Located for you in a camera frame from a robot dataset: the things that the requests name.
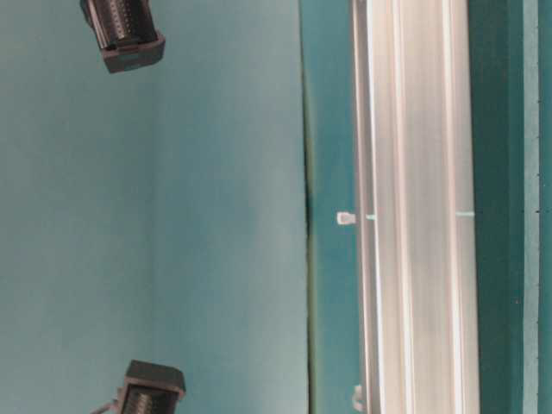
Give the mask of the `black gripper lower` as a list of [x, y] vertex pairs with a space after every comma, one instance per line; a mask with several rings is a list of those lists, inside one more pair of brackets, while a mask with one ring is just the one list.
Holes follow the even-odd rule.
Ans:
[[173, 414], [185, 396], [185, 376], [176, 367], [132, 360], [117, 391], [115, 413]]

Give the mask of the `black gripper upper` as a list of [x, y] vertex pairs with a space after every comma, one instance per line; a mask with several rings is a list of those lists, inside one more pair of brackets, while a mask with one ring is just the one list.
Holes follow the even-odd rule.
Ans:
[[149, 1], [82, 0], [79, 4], [108, 72], [133, 71], [163, 59], [166, 38], [154, 25]]

